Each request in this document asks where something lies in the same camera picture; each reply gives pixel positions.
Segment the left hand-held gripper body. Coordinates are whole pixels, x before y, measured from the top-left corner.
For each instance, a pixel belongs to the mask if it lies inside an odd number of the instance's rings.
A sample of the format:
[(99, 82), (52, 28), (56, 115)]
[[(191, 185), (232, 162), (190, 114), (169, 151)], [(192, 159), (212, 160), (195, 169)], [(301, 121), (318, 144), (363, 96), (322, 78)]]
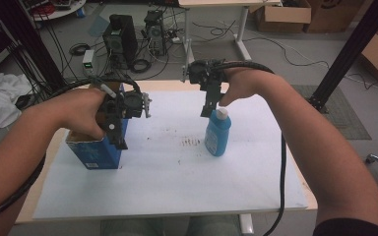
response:
[(140, 118), (142, 114), (147, 118), (151, 117), (152, 100), (146, 92), (141, 92), (137, 88), (126, 90), (122, 84), (114, 88), (110, 88), (108, 84), (101, 84), (99, 88), (106, 92), (99, 108), (103, 120)]

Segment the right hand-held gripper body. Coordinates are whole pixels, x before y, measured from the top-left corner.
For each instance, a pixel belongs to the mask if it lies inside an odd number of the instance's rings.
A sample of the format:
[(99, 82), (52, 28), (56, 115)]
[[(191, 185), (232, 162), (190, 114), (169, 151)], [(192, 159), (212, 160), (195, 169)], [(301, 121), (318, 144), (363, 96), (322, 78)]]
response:
[(199, 85), (202, 91), (220, 89), (226, 81), (223, 69), (220, 69), (222, 64), (223, 61), (218, 59), (193, 61), (184, 66), (182, 81), (188, 79), (191, 85)]

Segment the blue bottle with white cap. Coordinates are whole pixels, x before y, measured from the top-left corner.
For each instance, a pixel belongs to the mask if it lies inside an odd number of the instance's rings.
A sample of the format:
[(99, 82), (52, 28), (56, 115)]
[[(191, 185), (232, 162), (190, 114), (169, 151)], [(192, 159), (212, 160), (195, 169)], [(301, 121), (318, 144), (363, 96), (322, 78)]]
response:
[(205, 134), (205, 147), (213, 156), (225, 153), (231, 120), (225, 108), (214, 110), (209, 118)]

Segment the person's right hand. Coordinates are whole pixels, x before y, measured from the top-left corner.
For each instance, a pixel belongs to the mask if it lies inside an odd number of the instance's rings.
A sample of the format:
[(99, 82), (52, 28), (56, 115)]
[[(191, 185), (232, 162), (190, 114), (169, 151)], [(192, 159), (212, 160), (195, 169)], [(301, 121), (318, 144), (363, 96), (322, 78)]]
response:
[(268, 72), (240, 67), (225, 69), (224, 74), (229, 87), (220, 99), (220, 106), (228, 106), (237, 99), (263, 95), (272, 79), (277, 77)]

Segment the person's left hand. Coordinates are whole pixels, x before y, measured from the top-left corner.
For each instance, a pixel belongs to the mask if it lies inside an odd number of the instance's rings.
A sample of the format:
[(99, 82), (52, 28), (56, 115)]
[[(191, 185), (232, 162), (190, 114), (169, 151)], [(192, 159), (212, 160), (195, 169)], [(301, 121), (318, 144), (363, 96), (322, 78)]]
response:
[(57, 96), (54, 102), (59, 108), (59, 127), (102, 139), (104, 131), (95, 117), (104, 97), (105, 93), (98, 88), (79, 88)]

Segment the white-legged desk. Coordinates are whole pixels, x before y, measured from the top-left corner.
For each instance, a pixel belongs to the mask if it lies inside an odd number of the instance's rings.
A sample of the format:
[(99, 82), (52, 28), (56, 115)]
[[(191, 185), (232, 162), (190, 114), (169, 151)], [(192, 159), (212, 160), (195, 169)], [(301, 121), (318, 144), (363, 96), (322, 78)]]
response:
[(259, 9), (263, 6), (276, 5), (279, 4), (281, 0), (178, 0), (178, 2), (179, 6), (184, 9), (185, 32), (183, 36), (183, 46), (186, 53), (186, 62), (191, 63), (195, 60), (192, 51), (192, 39), (190, 38), (189, 30), (189, 11), (191, 8), (240, 6), (240, 26), (238, 28), (238, 32), (233, 37), (235, 46), (239, 49), (242, 58), (244, 60), (250, 60), (251, 56), (243, 42), (244, 30), (250, 8), (253, 7)]

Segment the white device with green light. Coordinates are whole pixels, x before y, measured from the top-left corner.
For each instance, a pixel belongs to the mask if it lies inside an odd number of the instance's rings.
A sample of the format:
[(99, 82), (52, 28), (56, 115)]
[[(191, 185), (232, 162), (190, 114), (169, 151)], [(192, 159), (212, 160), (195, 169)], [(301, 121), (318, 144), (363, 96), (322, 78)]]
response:
[(85, 51), (82, 64), (83, 64), (84, 73), (87, 76), (93, 76), (95, 74), (94, 55), (95, 55), (95, 51), (93, 49), (89, 49)]

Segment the small black computer tower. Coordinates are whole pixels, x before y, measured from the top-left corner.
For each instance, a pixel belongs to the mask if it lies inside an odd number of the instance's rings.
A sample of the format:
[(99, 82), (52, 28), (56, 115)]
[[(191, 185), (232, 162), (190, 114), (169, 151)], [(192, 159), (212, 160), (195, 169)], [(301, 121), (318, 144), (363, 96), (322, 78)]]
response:
[(149, 40), (149, 50), (155, 56), (165, 54), (165, 36), (163, 28), (163, 11), (149, 10), (144, 18), (146, 35)]

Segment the large black computer tower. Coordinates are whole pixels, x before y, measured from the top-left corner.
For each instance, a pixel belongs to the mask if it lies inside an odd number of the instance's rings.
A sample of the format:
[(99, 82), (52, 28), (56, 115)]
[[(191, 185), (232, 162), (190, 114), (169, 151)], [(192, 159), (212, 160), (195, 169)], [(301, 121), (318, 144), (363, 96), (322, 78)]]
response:
[(138, 49), (133, 18), (130, 15), (110, 15), (102, 38), (109, 57), (123, 69), (128, 69), (135, 61)]

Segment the open cardboard box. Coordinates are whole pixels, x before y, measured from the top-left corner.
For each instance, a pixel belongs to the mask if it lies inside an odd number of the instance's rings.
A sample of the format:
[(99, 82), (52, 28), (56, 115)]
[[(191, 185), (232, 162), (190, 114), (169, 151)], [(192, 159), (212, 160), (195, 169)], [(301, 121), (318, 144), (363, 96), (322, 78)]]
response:
[(311, 23), (307, 0), (281, 0), (256, 11), (256, 27), (261, 32), (301, 33)]

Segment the round white table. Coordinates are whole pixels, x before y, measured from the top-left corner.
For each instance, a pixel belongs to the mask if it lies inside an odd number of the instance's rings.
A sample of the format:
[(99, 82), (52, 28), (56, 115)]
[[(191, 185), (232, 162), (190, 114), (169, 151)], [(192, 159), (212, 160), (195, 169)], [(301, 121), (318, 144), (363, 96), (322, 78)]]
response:
[(47, 21), (73, 13), (82, 17), (87, 0), (21, 0), (34, 21)]

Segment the white cloth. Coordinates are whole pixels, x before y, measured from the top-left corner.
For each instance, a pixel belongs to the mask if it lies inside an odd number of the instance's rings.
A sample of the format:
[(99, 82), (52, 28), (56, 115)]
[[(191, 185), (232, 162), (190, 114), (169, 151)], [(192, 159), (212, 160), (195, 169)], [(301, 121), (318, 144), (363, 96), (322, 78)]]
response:
[(17, 100), (32, 91), (32, 85), (25, 75), (0, 73), (0, 129), (17, 120), (21, 110)]

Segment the tall cardboard box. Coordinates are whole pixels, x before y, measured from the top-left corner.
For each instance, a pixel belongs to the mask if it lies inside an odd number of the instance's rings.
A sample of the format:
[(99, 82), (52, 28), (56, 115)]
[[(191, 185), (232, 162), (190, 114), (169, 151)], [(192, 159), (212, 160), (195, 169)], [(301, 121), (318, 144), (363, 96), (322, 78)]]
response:
[(311, 22), (304, 27), (308, 33), (345, 31), (365, 0), (306, 0), (311, 6)]

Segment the black metal stand beam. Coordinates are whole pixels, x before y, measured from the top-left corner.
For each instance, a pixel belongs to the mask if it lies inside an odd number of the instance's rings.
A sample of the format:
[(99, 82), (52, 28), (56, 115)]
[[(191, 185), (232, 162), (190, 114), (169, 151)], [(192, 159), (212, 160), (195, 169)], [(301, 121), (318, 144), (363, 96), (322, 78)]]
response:
[(373, 0), (357, 24), (320, 85), (308, 98), (321, 111), (347, 71), (378, 30), (378, 0)]

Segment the person's black sleeve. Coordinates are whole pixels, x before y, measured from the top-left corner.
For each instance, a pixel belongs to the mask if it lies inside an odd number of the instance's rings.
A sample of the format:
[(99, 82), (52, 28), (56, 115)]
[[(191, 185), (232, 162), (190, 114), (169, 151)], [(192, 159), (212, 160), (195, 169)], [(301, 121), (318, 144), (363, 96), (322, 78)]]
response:
[(319, 223), (312, 236), (378, 236), (378, 225), (353, 218), (333, 218)]

